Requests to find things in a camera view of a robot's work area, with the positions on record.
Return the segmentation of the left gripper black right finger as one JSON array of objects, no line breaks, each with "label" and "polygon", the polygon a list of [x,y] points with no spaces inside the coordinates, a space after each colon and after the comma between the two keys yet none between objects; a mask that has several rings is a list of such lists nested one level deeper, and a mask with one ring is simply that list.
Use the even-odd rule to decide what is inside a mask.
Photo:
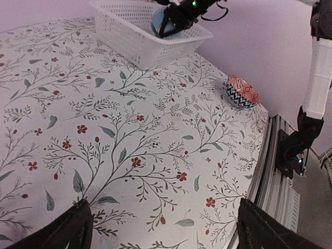
[{"label": "left gripper black right finger", "polygon": [[319,249],[320,246],[287,229],[251,200],[242,198],[238,210],[239,248]]}]

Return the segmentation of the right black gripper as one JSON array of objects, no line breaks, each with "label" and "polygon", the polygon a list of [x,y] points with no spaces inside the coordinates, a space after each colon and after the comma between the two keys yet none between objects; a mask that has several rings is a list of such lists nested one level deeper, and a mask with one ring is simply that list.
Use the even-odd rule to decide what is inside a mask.
[{"label": "right black gripper", "polygon": [[[179,6],[190,18],[198,22],[198,18],[205,21],[219,21],[228,14],[228,8],[221,5],[222,1],[157,1],[162,7],[169,5]],[[208,9],[216,5],[224,13],[215,19],[204,17]],[[176,11],[157,12],[157,37],[161,39],[181,39],[185,37],[185,30],[192,27],[190,21],[183,13]]]}]

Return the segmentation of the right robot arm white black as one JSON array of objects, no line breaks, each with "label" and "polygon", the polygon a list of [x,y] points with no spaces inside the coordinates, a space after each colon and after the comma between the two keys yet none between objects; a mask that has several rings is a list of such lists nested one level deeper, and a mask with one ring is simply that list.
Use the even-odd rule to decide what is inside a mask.
[{"label": "right robot arm white black", "polygon": [[[229,9],[219,1],[158,1],[159,7],[151,18],[151,28],[158,38],[169,38],[190,29],[213,5],[225,12]],[[312,59],[305,101],[300,108],[298,130],[281,141],[282,149],[310,148],[319,136],[331,89],[331,1],[303,1],[312,8],[310,27]]]}]

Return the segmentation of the light blue orange dotted towel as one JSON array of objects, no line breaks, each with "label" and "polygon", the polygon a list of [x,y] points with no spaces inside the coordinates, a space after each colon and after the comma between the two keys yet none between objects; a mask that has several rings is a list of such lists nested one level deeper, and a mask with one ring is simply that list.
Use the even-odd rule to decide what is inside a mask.
[{"label": "light blue orange dotted towel", "polygon": [[150,25],[157,38],[180,39],[184,38],[184,31],[192,27],[194,20],[179,6],[169,5],[152,14]]}]

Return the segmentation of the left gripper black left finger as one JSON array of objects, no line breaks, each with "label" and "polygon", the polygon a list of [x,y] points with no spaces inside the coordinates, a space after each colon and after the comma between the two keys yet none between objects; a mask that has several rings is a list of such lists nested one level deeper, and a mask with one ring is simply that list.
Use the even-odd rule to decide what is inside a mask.
[{"label": "left gripper black left finger", "polygon": [[93,216],[88,201],[78,201],[46,227],[8,248],[90,248]]}]

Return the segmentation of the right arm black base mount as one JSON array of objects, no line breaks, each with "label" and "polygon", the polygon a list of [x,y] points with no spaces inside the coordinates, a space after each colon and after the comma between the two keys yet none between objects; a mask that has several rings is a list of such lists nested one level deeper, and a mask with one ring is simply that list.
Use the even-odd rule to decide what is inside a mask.
[{"label": "right arm black base mount", "polygon": [[298,131],[290,135],[284,130],[278,131],[275,157],[275,167],[283,176],[293,179],[294,173],[301,175],[305,172],[304,158],[300,154],[306,149]]}]

